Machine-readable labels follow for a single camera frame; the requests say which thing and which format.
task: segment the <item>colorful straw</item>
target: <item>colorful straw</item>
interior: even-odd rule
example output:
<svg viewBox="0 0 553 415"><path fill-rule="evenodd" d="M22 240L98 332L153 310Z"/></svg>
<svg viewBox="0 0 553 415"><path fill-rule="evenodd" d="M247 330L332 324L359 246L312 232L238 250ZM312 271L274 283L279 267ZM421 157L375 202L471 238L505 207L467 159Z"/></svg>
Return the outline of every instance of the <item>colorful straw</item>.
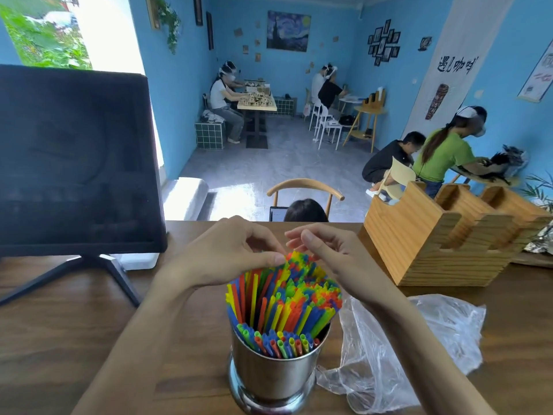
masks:
<svg viewBox="0 0 553 415"><path fill-rule="evenodd" d="M289 254L278 268L243 273L227 286L225 298L238 337L255 352L275 359L312 352L342 307L338 284L299 252Z"/></svg>

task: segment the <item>starry night painting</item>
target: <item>starry night painting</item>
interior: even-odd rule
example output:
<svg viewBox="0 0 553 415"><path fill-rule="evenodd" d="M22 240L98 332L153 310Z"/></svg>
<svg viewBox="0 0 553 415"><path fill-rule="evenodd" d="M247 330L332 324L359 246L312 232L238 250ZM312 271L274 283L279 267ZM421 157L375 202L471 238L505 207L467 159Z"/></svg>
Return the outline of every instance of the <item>starry night painting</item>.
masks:
<svg viewBox="0 0 553 415"><path fill-rule="evenodd" d="M311 16L269 11L267 48L307 52Z"/></svg>

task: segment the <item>jeans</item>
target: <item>jeans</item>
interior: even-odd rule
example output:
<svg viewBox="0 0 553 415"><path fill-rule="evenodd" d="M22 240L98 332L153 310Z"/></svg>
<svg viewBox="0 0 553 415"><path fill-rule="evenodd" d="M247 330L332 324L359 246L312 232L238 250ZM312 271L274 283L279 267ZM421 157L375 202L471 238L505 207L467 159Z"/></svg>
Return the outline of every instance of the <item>jeans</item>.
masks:
<svg viewBox="0 0 553 415"><path fill-rule="evenodd" d="M227 138L239 141L240 133L242 132L242 128L244 128L244 116L240 112L232 110L229 106L211 109L211 111L225 120L227 123L227 131L228 125L231 126L230 132L227 132Z"/></svg>
<svg viewBox="0 0 553 415"><path fill-rule="evenodd" d="M426 179L423 179L423 178L419 178L419 179L422 180L423 182L425 182L426 188L424 189L424 191L425 191L426 195L430 196L432 199L434 199L434 197L436 197L436 194L438 193L438 191L440 190L440 188L444 184L443 182L433 182L431 180L426 180Z"/></svg>

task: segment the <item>white shirt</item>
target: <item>white shirt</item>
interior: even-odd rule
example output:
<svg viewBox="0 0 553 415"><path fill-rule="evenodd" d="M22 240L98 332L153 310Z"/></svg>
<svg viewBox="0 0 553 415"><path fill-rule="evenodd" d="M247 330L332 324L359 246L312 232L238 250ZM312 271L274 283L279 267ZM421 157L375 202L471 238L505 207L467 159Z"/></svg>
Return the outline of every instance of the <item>white shirt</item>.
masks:
<svg viewBox="0 0 553 415"><path fill-rule="evenodd" d="M311 102L315 103L319 99L319 91L322 85L325 83L325 78L321 76L321 73L315 74L313 77L313 83L311 84Z"/></svg>
<svg viewBox="0 0 553 415"><path fill-rule="evenodd" d="M227 88L225 87L225 84L221 79L213 83L210 92L211 109L220 109L224 108L227 105L227 103L225 102L225 97L223 97L223 94L221 93L223 90L226 89Z"/></svg>

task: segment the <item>hanging banner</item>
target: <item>hanging banner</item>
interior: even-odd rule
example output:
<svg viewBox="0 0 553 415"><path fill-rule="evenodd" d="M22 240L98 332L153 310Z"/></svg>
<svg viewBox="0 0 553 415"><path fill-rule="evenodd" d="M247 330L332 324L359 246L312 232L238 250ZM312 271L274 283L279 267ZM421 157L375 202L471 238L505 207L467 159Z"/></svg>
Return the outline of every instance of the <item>hanging banner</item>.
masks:
<svg viewBox="0 0 553 415"><path fill-rule="evenodd" d="M553 80L553 41L549 44L532 74L524 83L518 95L519 99L540 102Z"/></svg>
<svg viewBox="0 0 553 415"><path fill-rule="evenodd" d="M453 0L403 136L411 131L428 136L453 118L512 4L513 0Z"/></svg>

